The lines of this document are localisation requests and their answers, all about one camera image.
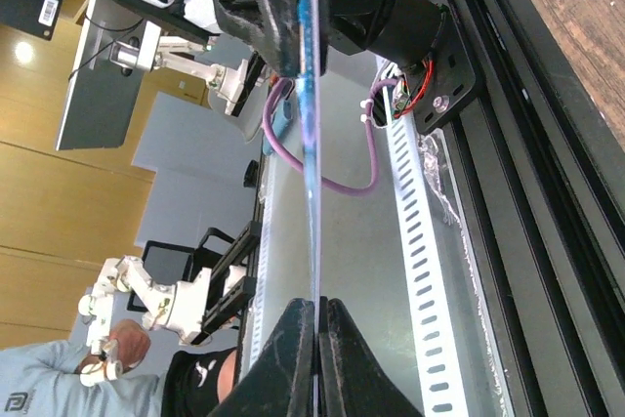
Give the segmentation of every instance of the black mounting plate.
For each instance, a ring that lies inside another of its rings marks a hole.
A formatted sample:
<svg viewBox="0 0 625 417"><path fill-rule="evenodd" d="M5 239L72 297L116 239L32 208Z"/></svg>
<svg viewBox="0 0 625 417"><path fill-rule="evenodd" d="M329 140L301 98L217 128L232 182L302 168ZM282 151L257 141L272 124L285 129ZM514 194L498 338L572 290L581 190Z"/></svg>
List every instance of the black mounting plate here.
<svg viewBox="0 0 625 417"><path fill-rule="evenodd" d="M481 70L460 27L454 6L450 0L431 0L446 8L445 20L434 51L435 70L428 90L414 110L415 126L419 134L430 134L456 116L476 98L483 85ZM408 74L412 96L421 83L422 74ZM446 110L434 107L436 97L448 97Z"/></svg>

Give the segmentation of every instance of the wooden table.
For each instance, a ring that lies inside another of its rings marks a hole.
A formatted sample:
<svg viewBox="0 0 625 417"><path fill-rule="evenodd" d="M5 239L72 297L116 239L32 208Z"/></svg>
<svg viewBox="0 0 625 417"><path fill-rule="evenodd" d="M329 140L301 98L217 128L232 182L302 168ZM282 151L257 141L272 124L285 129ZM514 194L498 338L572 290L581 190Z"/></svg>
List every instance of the wooden table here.
<svg viewBox="0 0 625 417"><path fill-rule="evenodd" d="M532 0L625 149L625 0Z"/></svg>

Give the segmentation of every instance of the person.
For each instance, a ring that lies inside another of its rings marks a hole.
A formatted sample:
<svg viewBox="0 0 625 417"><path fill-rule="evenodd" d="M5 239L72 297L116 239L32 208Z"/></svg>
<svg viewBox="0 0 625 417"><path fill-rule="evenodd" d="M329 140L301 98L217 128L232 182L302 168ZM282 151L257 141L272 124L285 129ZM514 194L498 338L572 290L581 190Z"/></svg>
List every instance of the person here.
<svg viewBox="0 0 625 417"><path fill-rule="evenodd" d="M147 333L128 319L109 338L118 342L124 372L140 363L150 347ZM206 417L233 387L236 352L178 352L163 376L122 376L85 387L80 371L98 361L86 346L68 341L0 352L0 415Z"/></svg>

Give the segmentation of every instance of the black shorts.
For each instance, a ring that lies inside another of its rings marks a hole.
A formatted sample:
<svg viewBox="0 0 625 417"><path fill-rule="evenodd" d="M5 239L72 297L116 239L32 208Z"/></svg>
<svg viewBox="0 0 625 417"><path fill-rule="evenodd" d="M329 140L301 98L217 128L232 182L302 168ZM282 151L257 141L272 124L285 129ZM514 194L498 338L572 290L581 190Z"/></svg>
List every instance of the black shorts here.
<svg viewBox="0 0 625 417"><path fill-rule="evenodd" d="M217 407L219 372L233 351L176 353L165 378L161 417L206 417Z"/></svg>

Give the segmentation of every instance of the red wire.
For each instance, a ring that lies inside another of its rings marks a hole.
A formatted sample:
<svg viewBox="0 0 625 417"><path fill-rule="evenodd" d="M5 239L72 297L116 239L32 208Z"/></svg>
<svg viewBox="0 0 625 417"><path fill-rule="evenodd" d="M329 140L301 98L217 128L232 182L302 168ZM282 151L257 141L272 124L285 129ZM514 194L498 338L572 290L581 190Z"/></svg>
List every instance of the red wire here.
<svg viewBox="0 0 625 417"><path fill-rule="evenodd" d="M430 85L430 82L432 81L432 76L434 75L434 61L429 60L427 61L427 63L424 63L424 65L427 67L427 72L426 78L423 81L423 86L421 87L421 90L419 90L417 96L414 97L410 105L408 105L398 117L402 117L404 114L411 112L417 102L426 95L426 92L428 91L428 86Z"/></svg>

